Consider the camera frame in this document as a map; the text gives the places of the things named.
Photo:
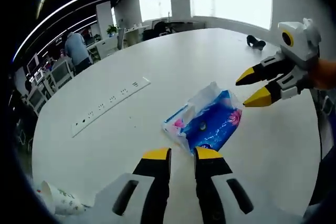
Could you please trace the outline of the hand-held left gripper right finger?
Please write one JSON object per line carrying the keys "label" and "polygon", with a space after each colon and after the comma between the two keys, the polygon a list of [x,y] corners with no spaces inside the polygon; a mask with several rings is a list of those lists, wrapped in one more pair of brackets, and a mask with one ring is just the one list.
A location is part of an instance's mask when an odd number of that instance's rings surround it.
{"label": "hand-held left gripper right finger", "polygon": [[222,155],[194,148],[196,195],[204,223],[301,223],[259,188],[233,173]]}

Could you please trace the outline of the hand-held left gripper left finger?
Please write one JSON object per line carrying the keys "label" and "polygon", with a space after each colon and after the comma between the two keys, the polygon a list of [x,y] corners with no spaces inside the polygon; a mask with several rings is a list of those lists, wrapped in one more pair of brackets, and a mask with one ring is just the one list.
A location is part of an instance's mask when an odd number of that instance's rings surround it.
{"label": "hand-held left gripper left finger", "polygon": [[94,223],[162,223],[170,194],[171,151],[147,151],[132,173],[97,193]]}

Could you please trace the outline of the person's right hand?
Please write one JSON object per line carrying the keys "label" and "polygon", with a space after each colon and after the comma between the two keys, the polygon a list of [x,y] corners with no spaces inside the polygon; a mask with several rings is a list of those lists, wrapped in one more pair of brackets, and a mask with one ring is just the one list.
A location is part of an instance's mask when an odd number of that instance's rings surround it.
{"label": "person's right hand", "polygon": [[318,59],[309,69],[308,77],[305,81],[304,88],[319,90],[331,90],[335,88],[335,61]]}

